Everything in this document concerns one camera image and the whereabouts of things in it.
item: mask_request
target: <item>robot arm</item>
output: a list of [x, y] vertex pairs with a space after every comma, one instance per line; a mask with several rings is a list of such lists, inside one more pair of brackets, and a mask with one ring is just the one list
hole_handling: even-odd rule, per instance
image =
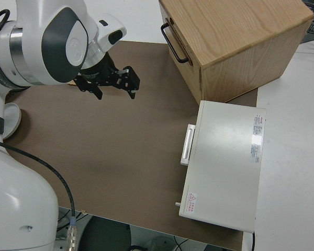
[[115, 17], [95, 22], [82, 0], [16, 0], [17, 20], [0, 31], [0, 68], [17, 86], [57, 85], [74, 79], [101, 99], [98, 86], [113, 85], [131, 98], [140, 80], [115, 68], [107, 51], [125, 34]]
[[[126, 34], [113, 16], [94, 22], [83, 0], [16, 0], [17, 20], [0, 22], [0, 142], [6, 94], [26, 86], [74, 80], [81, 91], [98, 86], [126, 90], [131, 98], [139, 78], [131, 67], [119, 71], [107, 51]], [[0, 250], [51, 251], [58, 203], [51, 186], [0, 147]]]

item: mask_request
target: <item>drawer handle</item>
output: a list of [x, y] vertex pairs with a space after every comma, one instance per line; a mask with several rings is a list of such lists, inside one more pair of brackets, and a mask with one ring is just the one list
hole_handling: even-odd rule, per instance
[[171, 49], [173, 55], [176, 57], [177, 61], [178, 61], [179, 63], [182, 63], [182, 64], [183, 64], [183, 63], [186, 63], [186, 62], [188, 62], [188, 58], [184, 58], [184, 59], [179, 58], [179, 56], [178, 56], [178, 54], [176, 53], [176, 51], [174, 50], [174, 48], [173, 48], [173, 46], [172, 46], [170, 40], [169, 40], [169, 39], [167, 38], [167, 36], [166, 36], [166, 33], [165, 33], [164, 29], [167, 28], [167, 27], [169, 27], [169, 26], [170, 26], [170, 25], [169, 25], [168, 22], [165, 23], [165, 24], [163, 24], [163, 25], [161, 26], [162, 34], [163, 34], [163, 36], [164, 36], [164, 38], [165, 38], [167, 44], [169, 45], [169, 47], [170, 47], [170, 49]]

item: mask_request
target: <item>white case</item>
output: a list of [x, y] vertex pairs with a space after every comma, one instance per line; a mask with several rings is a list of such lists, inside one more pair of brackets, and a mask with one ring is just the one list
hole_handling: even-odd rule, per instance
[[254, 231], [266, 110], [201, 101], [180, 216]]

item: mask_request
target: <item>wooden box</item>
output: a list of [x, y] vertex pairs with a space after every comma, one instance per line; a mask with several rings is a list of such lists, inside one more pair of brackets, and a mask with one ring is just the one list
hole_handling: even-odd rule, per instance
[[198, 103], [279, 78], [313, 19], [301, 0], [159, 1], [170, 54]]

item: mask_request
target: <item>label sticker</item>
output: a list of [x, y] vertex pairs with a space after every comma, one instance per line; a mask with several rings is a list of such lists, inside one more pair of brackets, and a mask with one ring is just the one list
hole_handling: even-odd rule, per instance
[[263, 124], [264, 118], [257, 114], [253, 120], [253, 131], [251, 138], [251, 161], [259, 163], [261, 161], [261, 151], [263, 142]]
[[189, 192], [187, 194], [187, 206], [186, 206], [186, 212], [187, 213], [194, 213], [196, 200], [197, 200], [197, 194], [196, 193]]

